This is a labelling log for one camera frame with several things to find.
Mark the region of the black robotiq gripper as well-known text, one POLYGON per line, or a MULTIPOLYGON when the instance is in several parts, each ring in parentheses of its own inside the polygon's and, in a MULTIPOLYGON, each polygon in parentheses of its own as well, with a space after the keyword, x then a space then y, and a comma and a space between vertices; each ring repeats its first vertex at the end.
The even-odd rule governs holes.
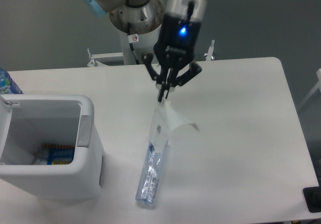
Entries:
POLYGON ((188 22, 165 14, 158 40, 153 48, 160 64, 160 73, 152 67, 153 54, 142 53, 142 62, 158 88, 158 102, 162 102, 166 91, 167 98, 168 93, 176 86, 185 85, 202 71, 199 64, 192 62, 200 28, 200 22, 188 22), (178 76, 179 71, 189 63, 189 69, 178 76))

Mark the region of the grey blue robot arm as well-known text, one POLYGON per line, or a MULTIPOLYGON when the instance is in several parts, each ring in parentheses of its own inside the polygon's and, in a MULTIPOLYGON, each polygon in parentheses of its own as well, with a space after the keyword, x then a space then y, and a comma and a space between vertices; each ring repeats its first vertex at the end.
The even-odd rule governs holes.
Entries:
POLYGON ((162 102, 176 86, 183 86, 202 69, 194 62, 194 48, 208 0, 85 0, 92 12, 109 14, 113 24, 127 35, 160 29, 153 51, 136 56, 159 89, 162 102))

